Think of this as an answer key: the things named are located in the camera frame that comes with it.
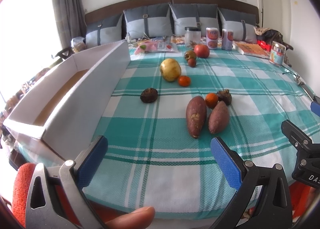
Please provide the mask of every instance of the pillow strap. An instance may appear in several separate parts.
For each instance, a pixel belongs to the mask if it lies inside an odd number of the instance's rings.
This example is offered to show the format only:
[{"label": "pillow strap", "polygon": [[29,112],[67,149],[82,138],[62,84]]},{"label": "pillow strap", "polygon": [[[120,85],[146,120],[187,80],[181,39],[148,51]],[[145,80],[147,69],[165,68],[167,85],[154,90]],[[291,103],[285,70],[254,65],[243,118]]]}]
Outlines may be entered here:
[{"label": "pillow strap", "polygon": [[244,42],[245,41],[245,37],[247,35],[247,29],[245,27],[245,21],[244,20],[241,20],[242,22],[242,27],[243,27],[243,36],[242,36],[242,41]]},{"label": "pillow strap", "polygon": [[197,28],[201,28],[200,18],[199,18],[199,13],[198,13],[197,5],[196,5],[196,4],[193,4],[193,8],[194,8],[195,14],[196,14]]},{"label": "pillow strap", "polygon": [[101,20],[100,24],[98,25],[98,30],[97,30],[97,44],[98,44],[98,46],[101,45],[101,43],[100,43],[100,30],[101,30],[101,27],[102,27],[102,20]]},{"label": "pillow strap", "polygon": [[144,8],[144,13],[142,18],[144,19],[144,33],[147,37],[149,37],[149,26],[148,26],[148,7]]}]

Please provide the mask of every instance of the pillow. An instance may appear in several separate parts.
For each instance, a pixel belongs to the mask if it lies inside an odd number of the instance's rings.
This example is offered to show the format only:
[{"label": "pillow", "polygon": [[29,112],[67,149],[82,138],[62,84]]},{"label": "pillow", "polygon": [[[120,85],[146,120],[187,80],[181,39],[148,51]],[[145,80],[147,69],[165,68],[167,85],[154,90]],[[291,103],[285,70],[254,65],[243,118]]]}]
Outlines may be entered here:
[{"label": "pillow", "polygon": [[219,29],[215,4],[173,4],[170,8],[176,35],[184,35],[185,27],[201,28],[201,36],[206,36],[207,27]]},{"label": "pillow", "polygon": [[218,8],[223,29],[233,30],[233,40],[257,43],[254,31],[256,16],[234,10]]},{"label": "pillow", "polygon": [[123,14],[107,17],[87,26],[85,43],[87,49],[121,40]]},{"label": "pillow", "polygon": [[157,4],[124,10],[127,33],[132,39],[171,36],[169,4]]}]

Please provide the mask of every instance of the pink package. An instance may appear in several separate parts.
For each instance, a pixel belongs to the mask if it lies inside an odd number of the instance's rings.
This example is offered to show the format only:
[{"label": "pink package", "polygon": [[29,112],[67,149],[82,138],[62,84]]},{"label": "pink package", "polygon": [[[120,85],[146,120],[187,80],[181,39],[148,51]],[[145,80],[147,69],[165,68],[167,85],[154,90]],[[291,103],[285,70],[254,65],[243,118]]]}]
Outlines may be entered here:
[{"label": "pink package", "polygon": [[178,52],[177,46],[171,42],[146,41],[139,44],[134,54],[153,52]]}]

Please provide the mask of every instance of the orange book cover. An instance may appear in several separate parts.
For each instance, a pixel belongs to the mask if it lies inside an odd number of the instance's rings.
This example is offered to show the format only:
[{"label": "orange book cover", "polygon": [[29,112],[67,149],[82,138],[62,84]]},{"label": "orange book cover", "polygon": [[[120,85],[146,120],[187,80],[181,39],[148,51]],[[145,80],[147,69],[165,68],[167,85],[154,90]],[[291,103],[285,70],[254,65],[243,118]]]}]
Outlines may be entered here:
[{"label": "orange book cover", "polygon": [[269,54],[258,44],[236,43],[236,50],[243,55],[268,58]]}]

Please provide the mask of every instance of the red box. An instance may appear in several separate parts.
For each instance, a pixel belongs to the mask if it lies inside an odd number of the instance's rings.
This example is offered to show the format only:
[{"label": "red box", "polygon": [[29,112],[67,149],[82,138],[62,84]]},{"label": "red box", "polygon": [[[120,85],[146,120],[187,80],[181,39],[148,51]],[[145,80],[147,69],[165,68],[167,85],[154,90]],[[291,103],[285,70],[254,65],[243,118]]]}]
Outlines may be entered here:
[{"label": "red box", "polygon": [[266,51],[268,51],[268,52],[270,52],[271,51],[271,44],[266,44],[266,42],[265,41],[260,41],[260,40],[258,40],[258,44],[260,45],[260,47],[262,48],[262,49],[265,49]]}]

